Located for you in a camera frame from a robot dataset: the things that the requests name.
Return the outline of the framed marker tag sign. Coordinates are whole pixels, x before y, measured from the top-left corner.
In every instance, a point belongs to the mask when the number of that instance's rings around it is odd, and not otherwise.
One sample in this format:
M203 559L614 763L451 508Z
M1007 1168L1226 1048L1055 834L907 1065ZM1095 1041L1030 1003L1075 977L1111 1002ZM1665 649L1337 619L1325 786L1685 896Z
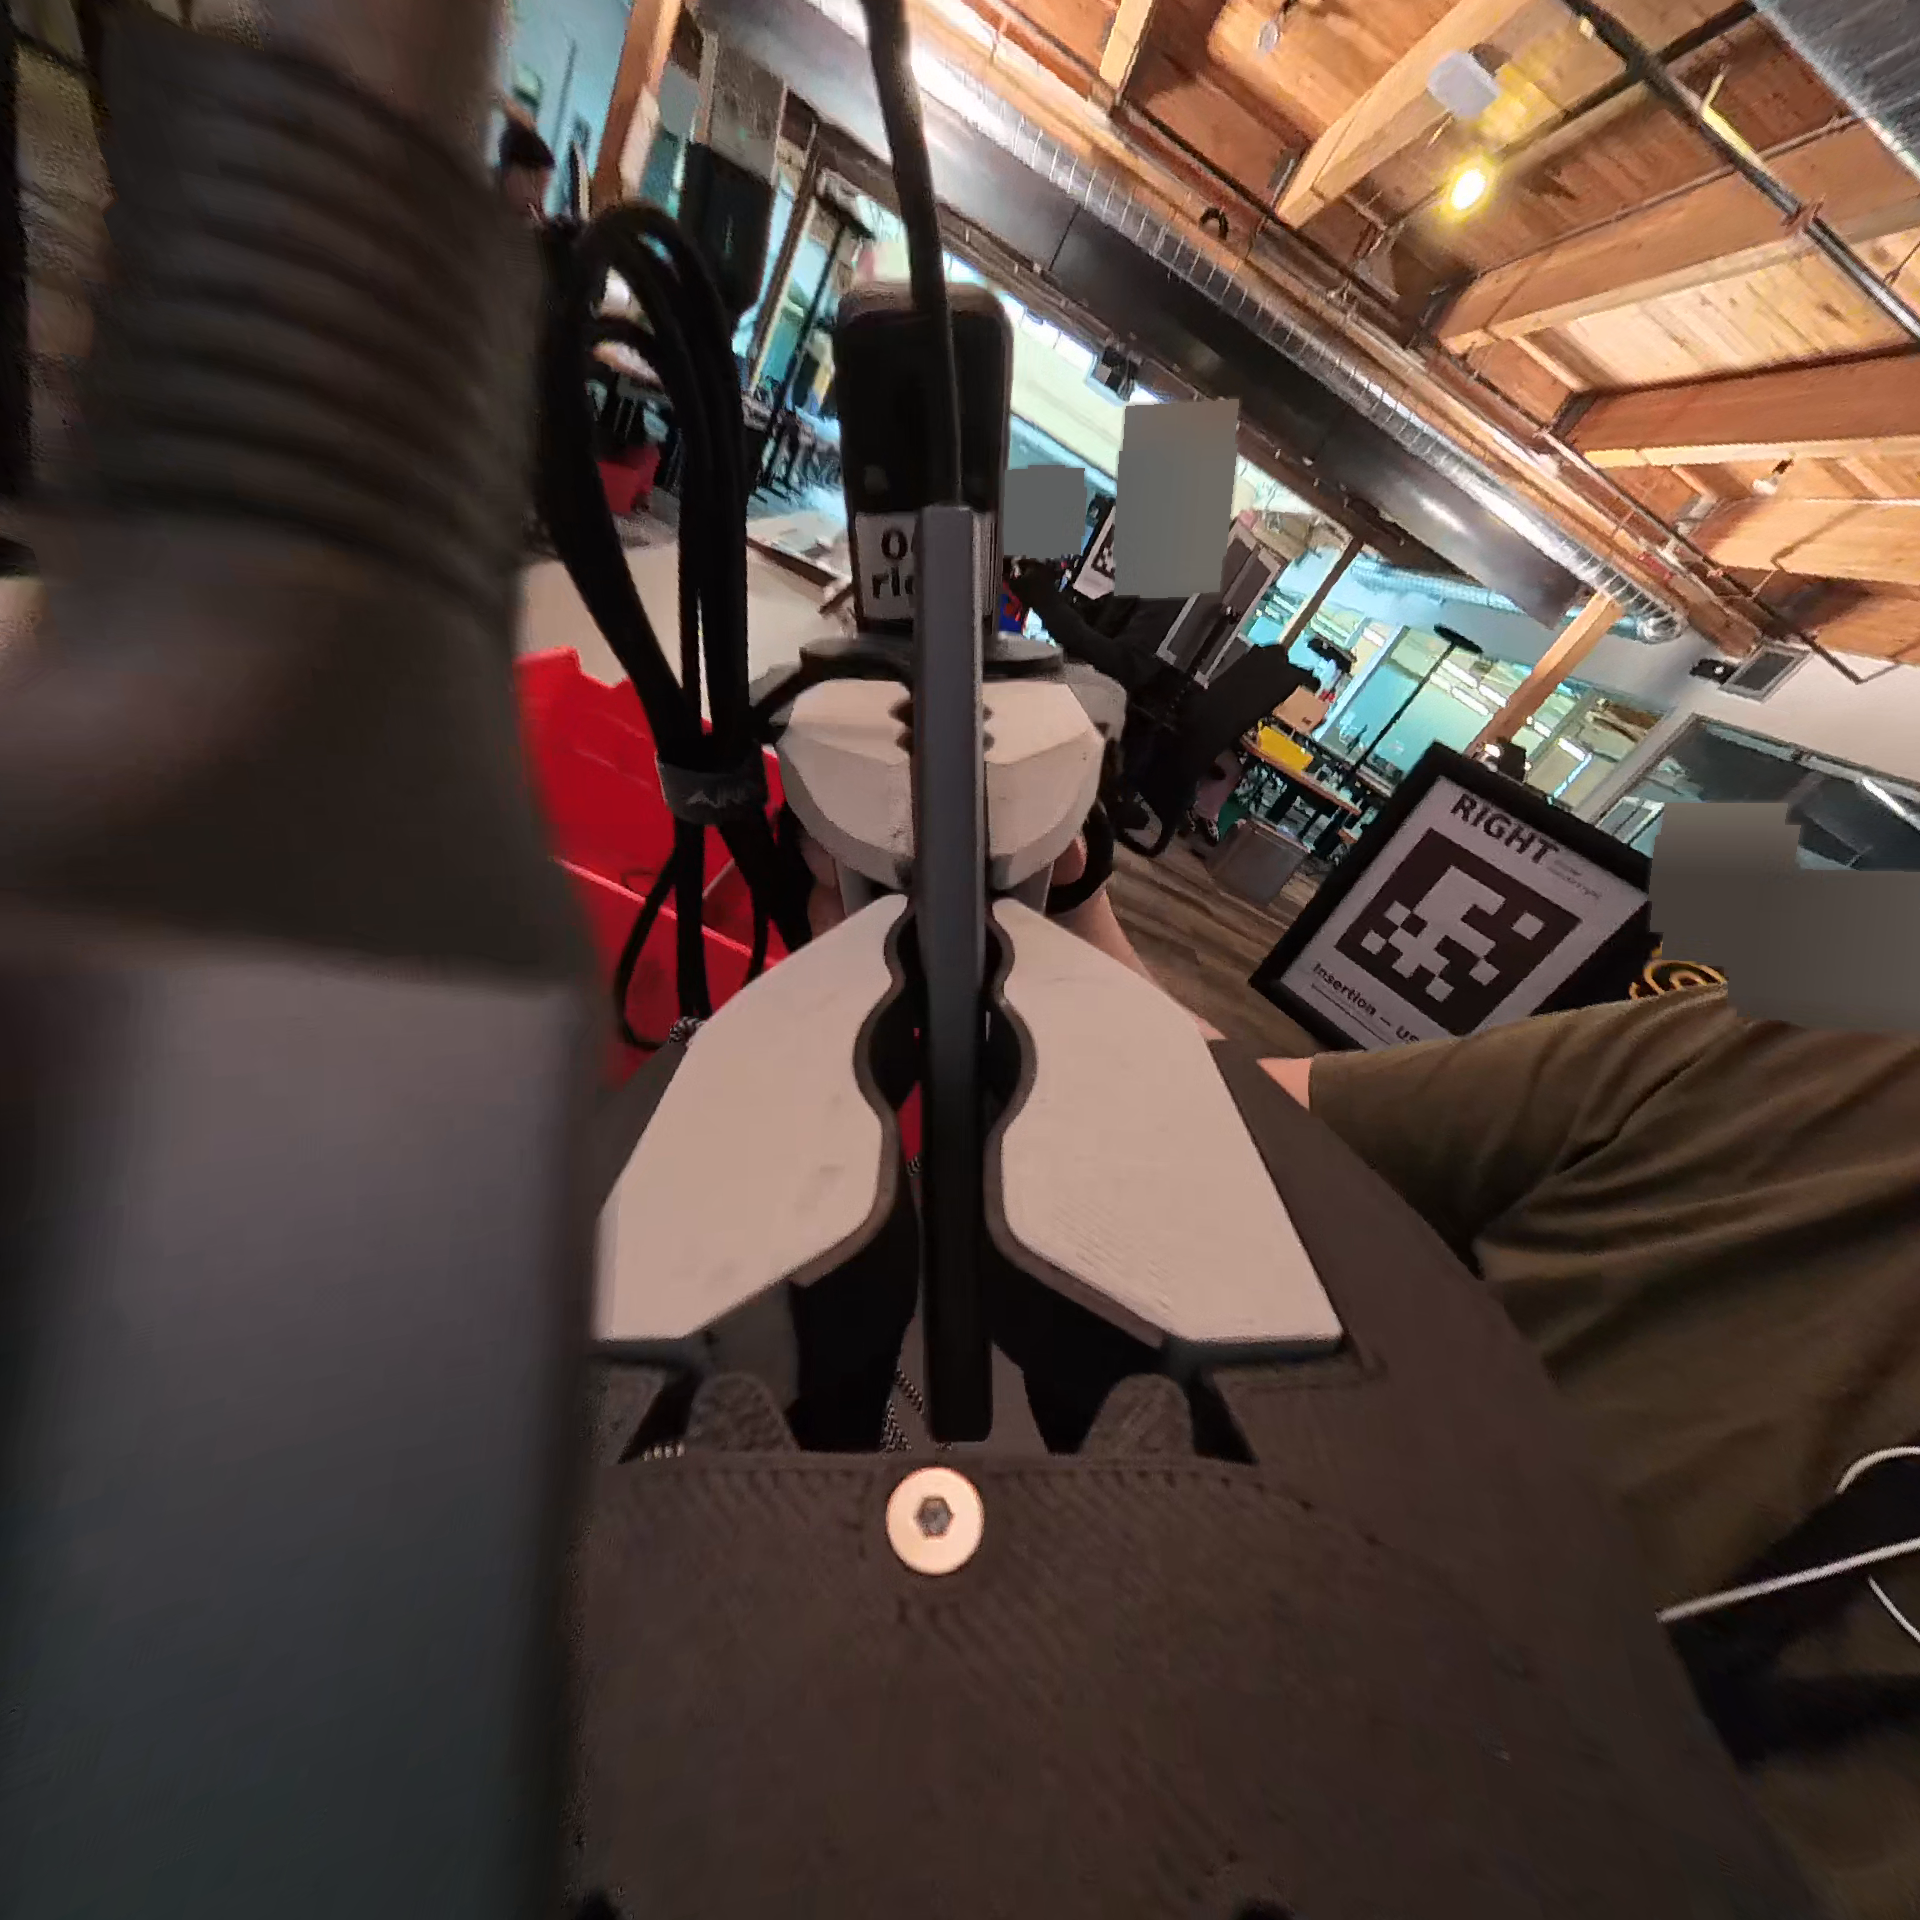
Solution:
M1250 975L1332 1050L1621 1002L1655 950L1649 858L1430 745Z

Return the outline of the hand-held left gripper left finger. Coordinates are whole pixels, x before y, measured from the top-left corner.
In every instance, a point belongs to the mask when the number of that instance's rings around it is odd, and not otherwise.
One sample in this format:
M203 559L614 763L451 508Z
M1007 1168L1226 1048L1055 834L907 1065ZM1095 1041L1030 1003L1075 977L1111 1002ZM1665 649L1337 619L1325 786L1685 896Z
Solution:
M702 1343L862 1254L899 1188L875 1065L905 900L875 900L740 987L658 1060L599 1217L593 1338Z

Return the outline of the black swivel office chair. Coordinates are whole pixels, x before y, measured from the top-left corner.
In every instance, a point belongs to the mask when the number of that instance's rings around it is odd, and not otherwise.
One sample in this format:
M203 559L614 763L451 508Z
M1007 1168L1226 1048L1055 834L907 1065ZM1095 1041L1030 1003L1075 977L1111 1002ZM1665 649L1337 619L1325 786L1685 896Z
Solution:
M1321 684L1285 644L1250 647L1207 686L1161 667L1129 700L1121 775L1106 801L1116 839L1140 858L1161 858L1219 768L1238 774L1242 739L1306 690L1318 696Z

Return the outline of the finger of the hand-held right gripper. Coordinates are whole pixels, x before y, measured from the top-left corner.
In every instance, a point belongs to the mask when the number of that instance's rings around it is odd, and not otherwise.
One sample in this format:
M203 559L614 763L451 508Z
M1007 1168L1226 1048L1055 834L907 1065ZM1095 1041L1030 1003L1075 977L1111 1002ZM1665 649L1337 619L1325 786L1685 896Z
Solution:
M1059 679L991 682L982 708L989 888L1025 890L1046 878L1081 833L1106 739Z
M842 876L907 890L917 866L911 702L895 682L825 682L783 712L783 801Z

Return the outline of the small dark grey hub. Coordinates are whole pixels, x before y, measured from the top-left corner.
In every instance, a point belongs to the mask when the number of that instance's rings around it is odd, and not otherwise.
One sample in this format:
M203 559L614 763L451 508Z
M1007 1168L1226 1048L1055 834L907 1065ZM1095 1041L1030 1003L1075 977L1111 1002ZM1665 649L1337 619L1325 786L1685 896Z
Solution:
M914 930L921 978L921 1228L927 1422L941 1444L991 1428L982 1268L982 1003L988 827L982 795L975 519L963 504L919 522L914 684Z

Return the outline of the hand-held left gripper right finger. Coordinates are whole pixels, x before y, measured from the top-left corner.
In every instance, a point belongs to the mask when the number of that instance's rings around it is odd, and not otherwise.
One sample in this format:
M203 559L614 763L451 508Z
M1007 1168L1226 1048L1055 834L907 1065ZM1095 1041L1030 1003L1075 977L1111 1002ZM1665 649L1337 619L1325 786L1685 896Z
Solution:
M1004 1259L1177 1366L1332 1354L1342 1323L1201 1022L1025 903L991 934L1017 1065L986 1168Z

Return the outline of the long spiral ventilation duct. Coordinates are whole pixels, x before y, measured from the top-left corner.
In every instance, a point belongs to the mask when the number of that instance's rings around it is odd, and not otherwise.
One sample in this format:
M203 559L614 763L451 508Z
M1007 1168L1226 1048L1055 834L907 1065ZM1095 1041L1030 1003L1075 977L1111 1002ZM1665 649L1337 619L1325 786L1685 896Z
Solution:
M1551 516L1530 506L1499 473L1471 457L1447 432L1419 416L1386 380L1367 371L1347 344L1315 316L1274 297L1255 280L1230 272L1207 252L1182 239L1116 176L1079 161L1038 121L1021 114L988 83L945 56L927 56L935 98L999 151L1025 163L1046 186L1095 217L1103 228L1137 244L1193 289L1221 314L1235 318L1269 347L1286 358L1337 400L1347 402L1404 452L1467 496L1477 512L1526 542L1549 563L1574 574L1588 590L1609 594L1626 617L1638 624L1646 642L1679 641L1692 632L1690 614L1669 594L1649 593L1619 566L1574 540Z

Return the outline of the person's right hand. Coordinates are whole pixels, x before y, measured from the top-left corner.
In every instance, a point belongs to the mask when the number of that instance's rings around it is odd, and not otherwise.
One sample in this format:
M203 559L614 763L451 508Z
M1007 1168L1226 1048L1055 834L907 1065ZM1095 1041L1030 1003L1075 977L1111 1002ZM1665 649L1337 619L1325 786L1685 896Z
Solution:
M1151 967L1140 959L1139 950L1124 934L1111 899L1109 883L1095 890L1087 900L1079 903L1075 911L1062 915L1061 924L1079 939L1087 943L1097 952L1106 954L1109 959L1118 961L1121 964L1145 978L1165 1000L1172 1000L1172 995L1163 987L1159 977L1155 977Z

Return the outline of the red plastic bin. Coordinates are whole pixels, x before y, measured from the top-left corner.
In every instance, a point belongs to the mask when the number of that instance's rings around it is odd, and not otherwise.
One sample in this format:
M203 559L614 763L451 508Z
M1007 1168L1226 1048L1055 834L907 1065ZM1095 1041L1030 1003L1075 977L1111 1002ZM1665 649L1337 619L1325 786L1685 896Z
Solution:
M604 684L577 652L516 660L521 743L546 839L587 927L594 987L606 1010L596 1092L613 1100L681 1019L677 883L663 880L677 822L655 768L655 743L630 684ZM622 956L655 896L637 956ZM703 967L717 1010L787 956L783 936L756 934L753 891L715 833L703 841Z

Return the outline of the black floor lamp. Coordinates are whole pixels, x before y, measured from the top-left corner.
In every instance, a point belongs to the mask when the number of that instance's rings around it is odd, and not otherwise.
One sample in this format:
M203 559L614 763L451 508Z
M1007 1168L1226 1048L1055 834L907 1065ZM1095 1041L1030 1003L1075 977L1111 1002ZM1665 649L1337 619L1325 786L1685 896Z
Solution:
M1377 682L1381 690L1361 718L1353 750L1361 794L1371 804L1395 794L1433 743L1459 750L1494 714L1485 654L1444 619L1413 652L1397 647Z

